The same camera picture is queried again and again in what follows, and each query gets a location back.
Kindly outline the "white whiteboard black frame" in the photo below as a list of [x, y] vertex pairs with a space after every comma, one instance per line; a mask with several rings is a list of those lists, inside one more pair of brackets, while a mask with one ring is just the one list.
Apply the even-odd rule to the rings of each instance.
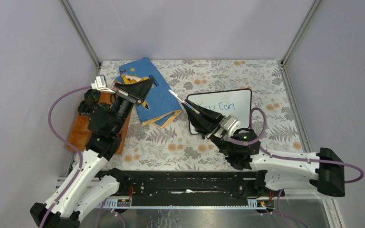
[[218, 112], [224, 116], [233, 115], [240, 121], [241, 128], [248, 128], [251, 111], [252, 91], [237, 89], [218, 92], [189, 94], [187, 99], [203, 108]]

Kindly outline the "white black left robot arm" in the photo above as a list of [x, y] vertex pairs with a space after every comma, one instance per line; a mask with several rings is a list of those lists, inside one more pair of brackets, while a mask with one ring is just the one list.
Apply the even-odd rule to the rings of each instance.
[[155, 82], [154, 78], [134, 83], [106, 85], [104, 76], [97, 76], [89, 88], [116, 95], [110, 109], [98, 108], [89, 115], [91, 137], [83, 152], [73, 147], [79, 162], [61, 186], [44, 203], [36, 202], [30, 214], [40, 228], [77, 228], [84, 217], [113, 194], [128, 191], [128, 176], [111, 169], [100, 182], [87, 189], [91, 180], [107, 164], [122, 141], [122, 129], [134, 105], [141, 105]]

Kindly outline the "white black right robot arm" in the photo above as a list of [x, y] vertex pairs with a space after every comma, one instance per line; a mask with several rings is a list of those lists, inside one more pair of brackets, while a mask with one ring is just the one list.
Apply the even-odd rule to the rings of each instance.
[[284, 189], [311, 189], [330, 197], [345, 196], [345, 164], [329, 148], [318, 152], [294, 154], [267, 150], [261, 146], [254, 130], [241, 128], [235, 116], [225, 116], [201, 107], [188, 99], [181, 99], [171, 89], [167, 92], [181, 102], [190, 124], [204, 139], [210, 140], [235, 169], [257, 173], [254, 191], [261, 196]]

